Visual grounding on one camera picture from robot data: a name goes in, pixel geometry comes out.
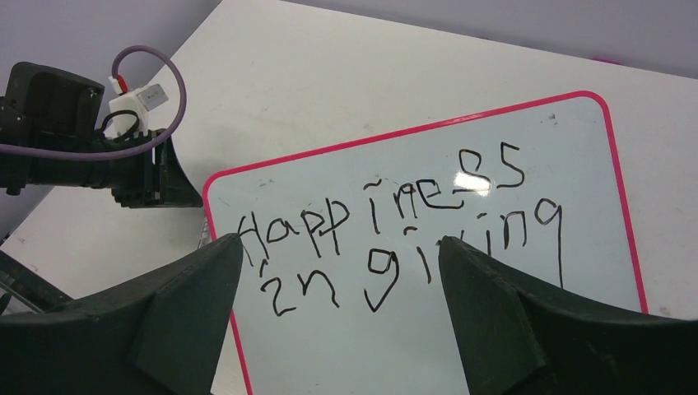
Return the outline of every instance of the robotic arm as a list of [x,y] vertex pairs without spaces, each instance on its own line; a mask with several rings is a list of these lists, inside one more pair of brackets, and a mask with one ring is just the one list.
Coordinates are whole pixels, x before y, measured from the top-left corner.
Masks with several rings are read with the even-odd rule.
[[[27,184],[109,188],[123,207],[201,207],[202,199],[179,166],[171,138],[150,150],[108,160],[54,159],[22,151],[115,154],[134,151],[167,133],[164,129],[137,132],[141,119],[128,109],[112,113],[95,130],[104,90],[101,84],[70,72],[16,64],[6,94],[0,97],[0,144],[22,148],[12,150],[19,155],[0,150],[0,188],[10,195],[19,195]],[[104,129],[115,116],[133,118],[133,125],[122,136],[109,139]]]

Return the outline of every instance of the purple cable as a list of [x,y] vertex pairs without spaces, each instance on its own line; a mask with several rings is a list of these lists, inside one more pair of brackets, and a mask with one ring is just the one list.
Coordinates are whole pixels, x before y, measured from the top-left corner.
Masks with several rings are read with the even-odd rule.
[[149,47],[147,45],[134,45],[128,47],[121,51],[116,58],[114,58],[114,63],[111,66],[111,75],[116,78],[119,73],[119,64],[126,58],[129,54],[134,52],[147,52],[160,58],[161,61],[170,69],[172,74],[174,74],[174,79],[177,81],[177,87],[179,88],[179,107],[177,108],[177,114],[174,116],[170,126],[165,129],[160,136],[150,140],[145,144],[140,146],[133,146],[125,150],[111,151],[111,152],[98,152],[93,154],[77,153],[77,152],[65,152],[65,151],[51,151],[51,150],[40,150],[38,148],[29,148],[25,146],[11,146],[8,144],[0,144],[0,153],[10,154],[10,155],[20,155],[20,156],[33,156],[37,158],[46,159],[59,159],[59,160],[74,160],[80,162],[93,161],[93,160],[117,160],[123,159],[129,156],[135,156],[152,150],[154,147],[159,146],[165,140],[170,138],[175,129],[182,122],[184,118],[184,111],[187,109],[187,89],[184,86],[184,79],[182,74],[179,72],[177,67],[172,61],[165,56],[164,53],[157,49]]

